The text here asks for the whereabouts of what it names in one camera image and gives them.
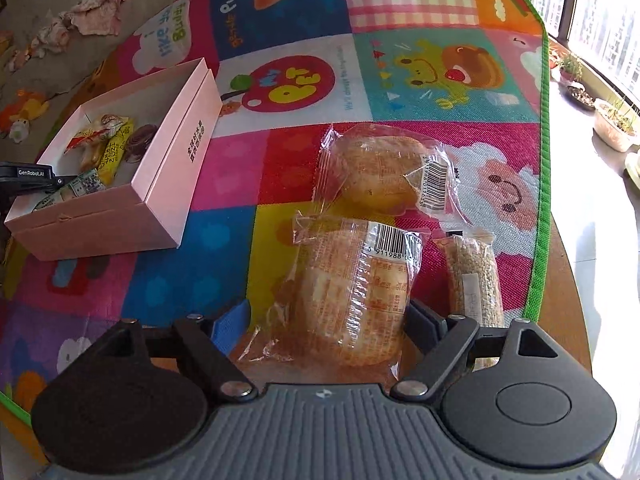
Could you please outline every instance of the colorful mat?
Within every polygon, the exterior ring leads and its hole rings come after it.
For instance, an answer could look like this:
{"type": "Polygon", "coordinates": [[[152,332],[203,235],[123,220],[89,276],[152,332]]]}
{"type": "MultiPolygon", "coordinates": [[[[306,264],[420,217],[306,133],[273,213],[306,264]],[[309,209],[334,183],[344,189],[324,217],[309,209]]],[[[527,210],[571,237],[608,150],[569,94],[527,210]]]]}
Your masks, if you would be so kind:
{"type": "MultiPolygon", "coordinates": [[[[182,245],[61,262],[16,247],[0,300],[4,401],[28,411],[120,317],[165,325],[248,297],[259,320],[292,263],[290,219],[310,200],[329,121],[443,141],[465,213],[496,235],[507,319],[537,319],[550,219],[547,41],[528,0],[177,0],[98,67],[52,135],[82,102],[205,57],[224,107],[182,245]]],[[[446,310],[432,242],[422,261],[414,294],[446,310]]]]}

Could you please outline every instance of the metal bolt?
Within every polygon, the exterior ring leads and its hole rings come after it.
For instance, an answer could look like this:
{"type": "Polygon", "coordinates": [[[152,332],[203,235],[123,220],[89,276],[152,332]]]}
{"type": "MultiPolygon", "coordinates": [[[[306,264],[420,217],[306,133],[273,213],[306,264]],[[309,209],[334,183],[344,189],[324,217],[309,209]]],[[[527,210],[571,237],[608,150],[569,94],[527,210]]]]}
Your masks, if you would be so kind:
{"type": "Polygon", "coordinates": [[[420,381],[400,381],[395,386],[396,392],[407,397],[420,397],[429,391],[426,384],[420,381]]]}
{"type": "Polygon", "coordinates": [[[253,391],[253,387],[244,381],[227,381],[220,386],[220,391],[227,397],[244,397],[253,391]]]}

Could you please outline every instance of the triangular cutout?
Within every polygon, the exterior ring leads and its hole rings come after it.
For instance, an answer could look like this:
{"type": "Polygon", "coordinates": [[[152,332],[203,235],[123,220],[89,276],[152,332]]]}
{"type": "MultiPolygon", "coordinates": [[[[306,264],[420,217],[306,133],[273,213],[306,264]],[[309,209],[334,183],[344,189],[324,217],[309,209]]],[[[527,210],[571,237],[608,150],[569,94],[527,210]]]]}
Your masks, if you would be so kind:
{"type": "Polygon", "coordinates": [[[523,330],[520,334],[518,355],[528,357],[558,357],[558,354],[530,328],[523,330]]]}

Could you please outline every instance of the white tile floor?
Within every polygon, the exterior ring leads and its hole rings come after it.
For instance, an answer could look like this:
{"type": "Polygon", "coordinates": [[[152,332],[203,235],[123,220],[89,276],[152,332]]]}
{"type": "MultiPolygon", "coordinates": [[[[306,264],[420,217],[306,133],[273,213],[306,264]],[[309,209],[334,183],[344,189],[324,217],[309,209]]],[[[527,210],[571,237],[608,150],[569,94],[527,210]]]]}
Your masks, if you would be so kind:
{"type": "Polygon", "coordinates": [[[640,191],[622,177],[625,154],[596,136],[591,114],[569,104],[555,83],[550,124],[551,211],[574,270],[593,376],[618,410],[602,465],[618,478],[637,480],[640,191]]]}

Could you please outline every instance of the open cardboard box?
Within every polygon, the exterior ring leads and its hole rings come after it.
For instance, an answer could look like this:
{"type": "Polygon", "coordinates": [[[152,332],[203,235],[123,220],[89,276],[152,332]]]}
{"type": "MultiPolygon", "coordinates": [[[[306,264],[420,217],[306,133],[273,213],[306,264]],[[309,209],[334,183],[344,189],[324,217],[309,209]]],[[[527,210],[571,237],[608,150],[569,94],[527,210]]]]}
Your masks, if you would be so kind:
{"type": "Polygon", "coordinates": [[[19,196],[5,224],[40,260],[175,248],[222,102],[204,59],[155,72],[78,107],[38,160],[56,175],[78,174],[82,148],[64,153],[104,114],[158,132],[142,160],[122,161],[108,189],[34,211],[44,193],[19,196]]]}

